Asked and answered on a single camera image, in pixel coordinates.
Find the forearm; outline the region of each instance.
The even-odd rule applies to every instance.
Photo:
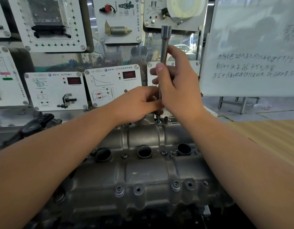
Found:
[[[22,228],[114,127],[104,106],[0,151],[0,228]]]
[[[208,113],[180,122],[220,183],[257,227],[294,228],[293,166]]]

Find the red digital display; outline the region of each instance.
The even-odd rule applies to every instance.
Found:
[[[68,77],[69,84],[81,84],[80,77]]]
[[[122,76],[124,79],[131,79],[131,78],[135,78],[135,71],[124,71],[122,73]]]

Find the hand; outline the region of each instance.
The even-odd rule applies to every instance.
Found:
[[[136,87],[104,105],[113,114],[116,126],[136,122],[145,115],[164,108],[162,100],[154,96],[156,86]]]
[[[163,103],[179,121],[195,119],[206,112],[202,104],[198,75],[183,51],[169,45],[168,53],[175,58],[176,66],[165,66],[159,62],[156,68],[150,70],[152,75],[158,75],[152,83],[160,83]]]

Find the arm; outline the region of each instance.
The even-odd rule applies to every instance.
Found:
[[[134,88],[0,151],[0,228],[22,228],[114,127],[163,108],[161,100],[151,101],[156,92],[157,87]]]
[[[158,75],[153,83],[160,82],[165,107],[190,133],[217,179],[256,227],[294,228],[294,166],[210,115],[185,53],[173,46],[168,52],[176,67],[159,63],[150,71]]]

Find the grey floor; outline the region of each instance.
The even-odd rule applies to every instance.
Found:
[[[224,100],[235,101],[235,97],[225,97]],[[240,107],[230,104],[222,104],[218,109],[219,97],[202,97],[204,106],[218,113],[221,121],[267,121],[267,120],[293,120],[294,98],[266,98],[262,97],[259,104],[263,107],[253,107],[256,99],[248,98],[244,114],[240,115]]]

